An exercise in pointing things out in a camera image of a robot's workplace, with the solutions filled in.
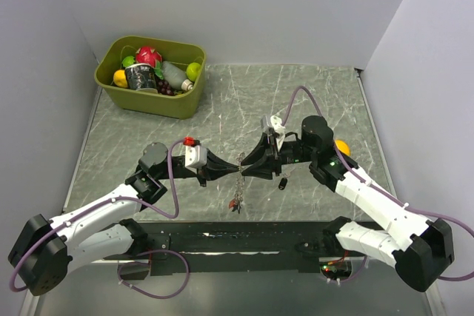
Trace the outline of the blue key tag key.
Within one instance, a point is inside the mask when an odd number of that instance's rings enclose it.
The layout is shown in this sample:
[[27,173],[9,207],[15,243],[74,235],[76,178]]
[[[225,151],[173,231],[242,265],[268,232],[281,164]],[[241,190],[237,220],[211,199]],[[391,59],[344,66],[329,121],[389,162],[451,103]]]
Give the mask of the blue key tag key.
[[242,174],[242,172],[244,171],[244,165],[242,163],[242,161],[245,159],[245,152],[241,152],[238,157],[237,157],[237,163],[238,163],[238,172],[240,174]]

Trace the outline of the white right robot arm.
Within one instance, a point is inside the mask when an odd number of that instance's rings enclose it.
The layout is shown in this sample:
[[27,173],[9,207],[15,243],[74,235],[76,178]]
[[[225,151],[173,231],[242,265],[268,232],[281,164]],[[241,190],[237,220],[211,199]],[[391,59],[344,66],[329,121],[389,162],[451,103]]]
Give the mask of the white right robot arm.
[[333,131],[323,117],[306,117],[294,141],[286,141],[282,120],[275,115],[264,116],[261,128],[259,143],[241,162],[242,175],[270,180],[281,174],[285,164],[308,163],[320,184],[379,225],[373,230],[348,218],[336,218],[324,233],[329,254],[337,256],[347,250],[379,260],[418,292],[425,292],[454,261],[451,227],[440,218],[432,221],[391,201],[364,169],[337,150]]

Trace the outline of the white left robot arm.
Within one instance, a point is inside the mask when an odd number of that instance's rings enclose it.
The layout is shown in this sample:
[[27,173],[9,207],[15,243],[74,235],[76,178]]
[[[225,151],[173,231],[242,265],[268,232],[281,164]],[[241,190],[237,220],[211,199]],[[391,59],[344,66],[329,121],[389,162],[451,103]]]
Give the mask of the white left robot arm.
[[136,171],[107,195],[77,210],[46,219],[29,219],[8,255],[13,267],[12,292],[29,290],[43,295],[55,288],[68,273],[93,261],[114,255],[138,258],[148,247],[148,235],[132,215],[146,208],[174,219],[155,207],[168,191],[167,179],[196,178],[201,186],[238,172],[238,166],[217,157],[197,140],[184,138],[178,145],[185,154],[173,156],[163,143],[144,149]]

